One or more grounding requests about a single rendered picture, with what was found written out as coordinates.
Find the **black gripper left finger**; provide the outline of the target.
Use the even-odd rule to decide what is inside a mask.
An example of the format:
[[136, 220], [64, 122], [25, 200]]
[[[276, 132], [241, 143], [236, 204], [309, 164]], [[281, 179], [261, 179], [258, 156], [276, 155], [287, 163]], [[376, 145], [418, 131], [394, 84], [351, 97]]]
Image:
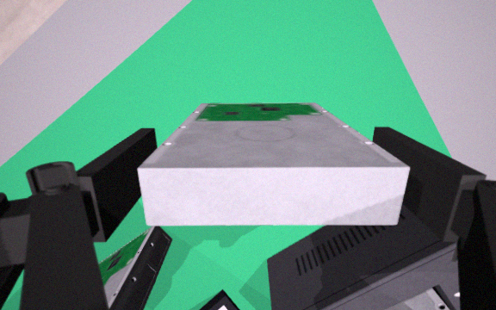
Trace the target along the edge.
[[141, 197], [137, 168], [157, 148], [155, 128], [141, 128], [77, 171], [27, 170], [28, 198], [0, 192], [0, 310], [23, 269], [19, 310], [109, 310], [94, 243]]

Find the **grey hard drive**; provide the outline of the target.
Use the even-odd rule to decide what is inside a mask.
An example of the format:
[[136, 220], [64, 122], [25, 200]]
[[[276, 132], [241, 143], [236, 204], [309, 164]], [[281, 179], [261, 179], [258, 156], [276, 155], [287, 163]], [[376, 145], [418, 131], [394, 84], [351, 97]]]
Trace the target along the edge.
[[433, 288], [385, 310], [450, 310]]
[[144, 310], [171, 242], [151, 226], [99, 263], [109, 310]]
[[201, 103], [138, 168], [148, 226], [393, 226], [410, 167], [316, 102]]

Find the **green flat mat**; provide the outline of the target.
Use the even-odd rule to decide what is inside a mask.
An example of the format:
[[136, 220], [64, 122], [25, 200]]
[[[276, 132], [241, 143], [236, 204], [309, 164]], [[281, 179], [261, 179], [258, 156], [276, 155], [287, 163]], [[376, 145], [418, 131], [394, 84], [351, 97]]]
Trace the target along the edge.
[[[451, 157], [372, 0], [192, 0], [0, 166], [76, 171], [140, 128], [158, 147], [201, 103], [316, 102], [373, 140], [391, 127]], [[452, 157], [451, 157], [452, 158]], [[172, 242], [144, 310], [199, 310], [222, 289], [271, 310], [267, 259], [323, 226], [160, 226]]]

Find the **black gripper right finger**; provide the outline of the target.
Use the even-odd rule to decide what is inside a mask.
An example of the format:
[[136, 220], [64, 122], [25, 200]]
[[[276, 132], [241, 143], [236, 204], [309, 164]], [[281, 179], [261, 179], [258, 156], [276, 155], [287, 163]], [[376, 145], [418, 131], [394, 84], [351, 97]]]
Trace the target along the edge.
[[391, 127], [372, 141], [410, 167], [402, 204], [457, 242], [460, 310], [496, 310], [496, 180]]

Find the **black-framed status screen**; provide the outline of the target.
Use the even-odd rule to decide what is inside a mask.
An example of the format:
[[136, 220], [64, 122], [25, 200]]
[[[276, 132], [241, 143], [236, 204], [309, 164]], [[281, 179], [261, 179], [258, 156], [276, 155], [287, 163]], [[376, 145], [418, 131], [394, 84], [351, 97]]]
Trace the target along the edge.
[[240, 310], [222, 289], [214, 298], [199, 310]]

